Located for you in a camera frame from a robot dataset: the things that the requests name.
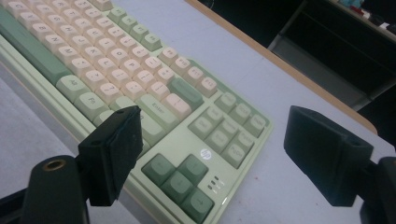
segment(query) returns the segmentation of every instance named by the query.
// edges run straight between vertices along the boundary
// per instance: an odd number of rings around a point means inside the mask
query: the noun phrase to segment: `mechanical keyboard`
[[[2,64],[77,140],[142,109],[132,197],[161,223],[217,222],[271,120],[109,0],[0,3]]]

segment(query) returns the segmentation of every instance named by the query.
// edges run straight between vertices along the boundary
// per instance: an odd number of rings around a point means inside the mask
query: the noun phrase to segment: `green keyboard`
[[[0,3],[2,64],[77,140],[142,109],[125,190],[158,222],[218,222],[271,120],[108,0]]]

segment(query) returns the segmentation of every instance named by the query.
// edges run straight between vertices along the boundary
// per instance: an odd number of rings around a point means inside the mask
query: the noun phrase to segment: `wooden edge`
[[[325,91],[323,88],[321,88],[319,85],[317,85],[315,82],[313,82],[311,79],[297,71],[295,68],[290,66],[288,63],[284,62],[281,60],[279,57],[277,57],[274,53],[272,53],[270,50],[266,49],[264,46],[259,44],[257,41],[252,39],[250,36],[246,35],[243,33],[241,30],[224,20],[221,16],[216,14],[214,11],[209,9],[208,7],[205,7],[203,4],[201,4],[197,0],[185,0],[187,3],[195,7],[197,10],[201,11],[204,15],[206,15],[208,18],[210,18],[212,21],[223,27],[225,30],[230,32],[232,35],[238,37],[240,40],[242,40],[244,43],[246,43],[248,46],[250,46],[252,49],[256,50],[260,55],[268,59],[271,63],[274,63],[276,66],[281,68],[283,71],[288,73],[291,77],[296,79],[298,82],[302,83],[305,85],[309,90],[313,91],[315,94],[329,102],[330,104],[334,105],[336,108],[340,109],[344,113],[346,113],[348,116],[356,120],[358,123],[366,127],[368,130],[370,130],[372,133],[378,134],[376,131],[375,126],[366,118],[358,114],[356,111],[354,111],[352,108],[349,106],[345,105],[343,102],[341,102],[339,99],[331,95],[329,92]]]

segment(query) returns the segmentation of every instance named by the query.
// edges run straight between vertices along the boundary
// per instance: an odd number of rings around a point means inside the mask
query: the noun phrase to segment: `keyboard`
[[[108,0],[0,0],[0,59],[77,140],[138,105],[125,182],[161,223],[216,223],[272,121]]]

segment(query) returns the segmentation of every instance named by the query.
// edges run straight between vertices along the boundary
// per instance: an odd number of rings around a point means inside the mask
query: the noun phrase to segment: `white desk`
[[[339,108],[344,106],[334,102],[331,96],[324,95],[332,99],[331,104],[317,96],[314,91],[322,91],[320,88],[314,86],[313,91],[309,90],[295,79],[295,74],[290,76],[257,49],[183,0],[116,0],[114,3],[124,7],[179,54],[193,58],[234,87],[275,124],[220,223],[360,223],[361,200],[352,208],[331,207],[285,153],[283,139],[289,108],[291,105],[308,107],[342,124],[375,147],[373,161],[394,156],[393,146],[342,112]],[[283,64],[271,57],[272,62]],[[286,65],[283,68],[295,72]],[[6,83],[0,82],[0,93],[8,96],[0,100],[0,120],[6,124],[0,126],[0,197],[4,197],[25,187],[34,164],[49,156],[68,154],[69,149],[76,152],[77,143],[53,118],[45,115],[45,109],[32,105],[33,98],[25,95],[26,91],[8,72],[0,70],[0,74]],[[12,116],[6,116],[11,107],[17,109],[12,111]],[[25,151],[10,153],[15,148]],[[150,222],[133,201],[126,207],[142,223]],[[136,222],[119,203],[108,210],[93,210],[92,223],[109,223],[108,218],[113,218],[113,223]]]

